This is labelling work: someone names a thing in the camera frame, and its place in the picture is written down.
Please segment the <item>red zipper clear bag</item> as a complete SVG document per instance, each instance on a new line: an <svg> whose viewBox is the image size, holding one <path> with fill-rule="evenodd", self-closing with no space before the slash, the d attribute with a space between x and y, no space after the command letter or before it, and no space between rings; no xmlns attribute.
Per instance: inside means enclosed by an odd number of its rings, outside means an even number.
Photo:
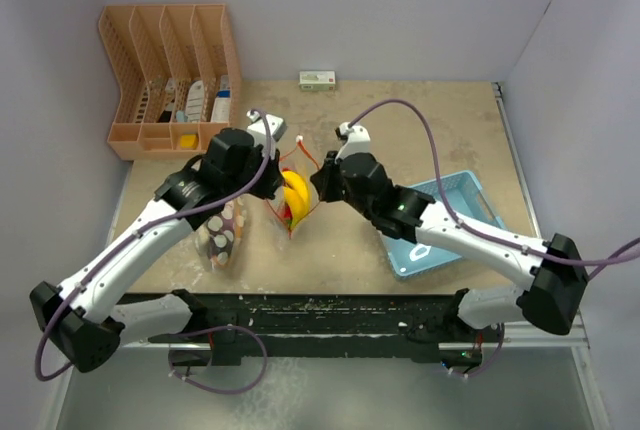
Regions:
<svg viewBox="0 0 640 430"><path fill-rule="evenodd" d="M319 162L305 145L302 135L296 136L292 150L279 157L283 184L277 189L276 198L265 203L265 208L276 228L287 238L293 236L319 204L310 179L319 169Z"/></svg>

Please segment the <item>yellow banana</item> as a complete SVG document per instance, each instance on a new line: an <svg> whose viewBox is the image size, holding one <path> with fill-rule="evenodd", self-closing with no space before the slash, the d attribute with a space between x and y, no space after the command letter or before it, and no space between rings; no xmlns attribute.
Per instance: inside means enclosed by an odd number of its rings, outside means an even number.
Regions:
<svg viewBox="0 0 640 430"><path fill-rule="evenodd" d="M293 222L288 225L293 231L311 211L311 193L306 180L292 170L282 172L285 186L283 188L285 204L293 214Z"/></svg>

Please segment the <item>polka dot zip bag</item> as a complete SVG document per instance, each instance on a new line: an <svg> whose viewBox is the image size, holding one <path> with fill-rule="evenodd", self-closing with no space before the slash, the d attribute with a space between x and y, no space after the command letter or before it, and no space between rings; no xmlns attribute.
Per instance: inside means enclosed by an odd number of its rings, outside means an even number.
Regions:
<svg viewBox="0 0 640 430"><path fill-rule="evenodd" d="M221 272L233 267L249 227L248 221L245 199L238 197L227 202L222 211L198 228L193 240L205 271Z"/></svg>

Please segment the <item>red chili pepper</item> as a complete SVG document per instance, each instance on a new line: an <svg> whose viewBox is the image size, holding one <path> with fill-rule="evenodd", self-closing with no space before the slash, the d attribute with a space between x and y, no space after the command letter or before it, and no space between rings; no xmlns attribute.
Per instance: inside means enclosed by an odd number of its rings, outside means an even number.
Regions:
<svg viewBox="0 0 640 430"><path fill-rule="evenodd" d="M293 214L290 207L287 204L284 204L282 207L282 219L287 225L290 225L293 222Z"/></svg>

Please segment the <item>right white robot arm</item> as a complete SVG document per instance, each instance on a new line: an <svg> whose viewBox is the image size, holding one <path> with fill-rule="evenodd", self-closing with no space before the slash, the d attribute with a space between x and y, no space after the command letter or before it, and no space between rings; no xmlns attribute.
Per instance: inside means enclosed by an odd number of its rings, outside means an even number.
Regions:
<svg viewBox="0 0 640 430"><path fill-rule="evenodd" d="M571 238L555 234L544 241L451 216L442 201L394 184L369 153L340 160L331 151L310 180L321 201L347 203L383 235L453 252L510 280L457 293L457 307L444 319L452 339L467 341L491 324L521 320L553 335L571 330L588 284Z"/></svg>

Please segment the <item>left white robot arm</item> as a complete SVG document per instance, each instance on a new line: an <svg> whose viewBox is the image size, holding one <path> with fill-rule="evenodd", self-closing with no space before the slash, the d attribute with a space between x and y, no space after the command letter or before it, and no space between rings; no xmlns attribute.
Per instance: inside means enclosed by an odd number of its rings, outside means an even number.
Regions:
<svg viewBox="0 0 640 430"><path fill-rule="evenodd" d="M202 337L205 308L184 290L136 304L121 297L163 254L248 193L272 199L283 179L277 142L283 123L260 120L246 129L225 128L205 153L189 159L156 190L134 222L90 263L58 285L41 282L29 299L42 331L35 373L46 343L67 364L86 373L104 364L122 345L164 334L184 342Z"/></svg>

